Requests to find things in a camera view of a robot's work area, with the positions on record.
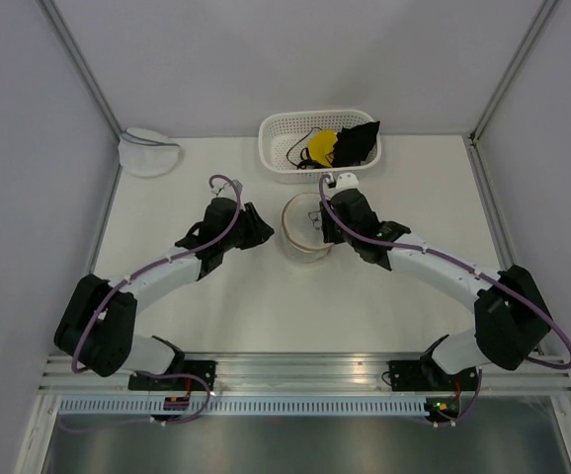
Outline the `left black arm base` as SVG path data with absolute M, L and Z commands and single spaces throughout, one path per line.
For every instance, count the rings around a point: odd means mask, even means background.
M 213 389 L 216 362 L 190 359 L 177 346 L 160 337 L 135 336 L 127 360 L 130 391 L 207 392 Z

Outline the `white mesh laundry bag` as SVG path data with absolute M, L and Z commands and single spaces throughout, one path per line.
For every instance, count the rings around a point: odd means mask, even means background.
M 298 194 L 285 204 L 280 239 L 285 255 L 297 264 L 313 264 L 329 255 L 332 244 L 323 240 L 318 193 Z

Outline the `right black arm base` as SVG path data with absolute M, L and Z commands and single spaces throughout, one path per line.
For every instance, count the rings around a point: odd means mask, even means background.
M 442 336 L 426 351 L 414 359 L 393 359 L 380 379 L 394 392 L 454 392 L 475 391 L 478 388 L 478 371 L 467 368 L 456 374 L 446 374 L 433 361 L 434 350 L 447 338 Z

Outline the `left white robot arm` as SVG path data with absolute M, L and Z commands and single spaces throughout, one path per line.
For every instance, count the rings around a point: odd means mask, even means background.
M 126 369 L 150 377 L 162 390 L 176 390 L 185 379 L 185 353 L 161 337 L 137 336 L 137 316 L 172 291 L 204 279 L 226 252 L 258 247 L 274 234 L 253 203 L 215 197 L 203 219 L 159 260 L 122 278 L 82 277 L 53 341 L 99 376 Z

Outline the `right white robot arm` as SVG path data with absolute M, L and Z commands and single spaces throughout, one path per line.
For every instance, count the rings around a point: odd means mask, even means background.
M 549 333 L 546 306 L 527 270 L 481 268 L 447 255 L 409 227 L 379 220 L 356 189 L 323 199 L 319 207 L 326 241 L 346 243 L 365 262 L 416 278 L 473 314 L 473 329 L 440 337 L 422 355 L 427 387 L 442 390 L 474 366 L 515 370 Z

